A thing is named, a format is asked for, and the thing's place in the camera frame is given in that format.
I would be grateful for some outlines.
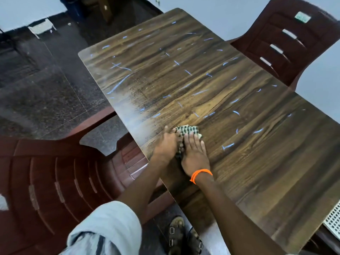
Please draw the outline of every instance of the person's right hand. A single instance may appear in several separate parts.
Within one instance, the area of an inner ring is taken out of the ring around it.
[[[200,169],[210,170],[204,142],[199,140],[197,134],[186,133],[184,135],[184,145],[182,167],[188,176],[191,177],[195,171]]]

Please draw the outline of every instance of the maroon plastic chair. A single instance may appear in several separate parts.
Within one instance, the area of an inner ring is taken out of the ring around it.
[[[55,255],[68,233],[99,205],[116,199],[147,158],[126,134],[105,157],[80,145],[89,131],[116,115],[100,111],[61,140],[0,137],[0,251]],[[142,223],[174,200],[159,180]]]
[[[306,23],[295,16],[310,16]],[[231,43],[295,89],[304,69],[340,38],[340,21],[303,0],[270,0],[250,29]]]

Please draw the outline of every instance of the person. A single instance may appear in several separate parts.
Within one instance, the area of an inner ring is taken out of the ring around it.
[[[175,129],[167,126],[145,170],[116,201],[99,206],[79,223],[69,234],[67,247],[61,254],[138,254],[142,232],[139,220],[162,170],[179,147],[183,153],[182,167],[206,197],[229,252],[232,255],[285,254],[224,194],[210,172],[204,141],[193,133],[181,137]],[[184,239],[183,218],[176,217],[169,226],[169,255],[181,254]],[[202,241],[193,229],[189,233],[188,244],[194,254],[200,254]]]

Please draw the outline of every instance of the wooden table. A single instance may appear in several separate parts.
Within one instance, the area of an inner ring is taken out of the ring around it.
[[[338,123],[183,10],[79,56],[148,158],[165,125],[198,125],[224,192],[286,252],[298,253],[340,198]],[[198,188],[176,165],[162,180],[224,254]]]

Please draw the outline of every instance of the wall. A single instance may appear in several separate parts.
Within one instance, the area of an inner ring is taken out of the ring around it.
[[[59,0],[1,0],[0,29],[9,31],[65,11]]]
[[[270,0],[148,0],[161,11],[182,8],[224,40],[244,34]],[[305,0],[338,20],[340,0]],[[302,74],[296,92],[340,123],[340,41]]]

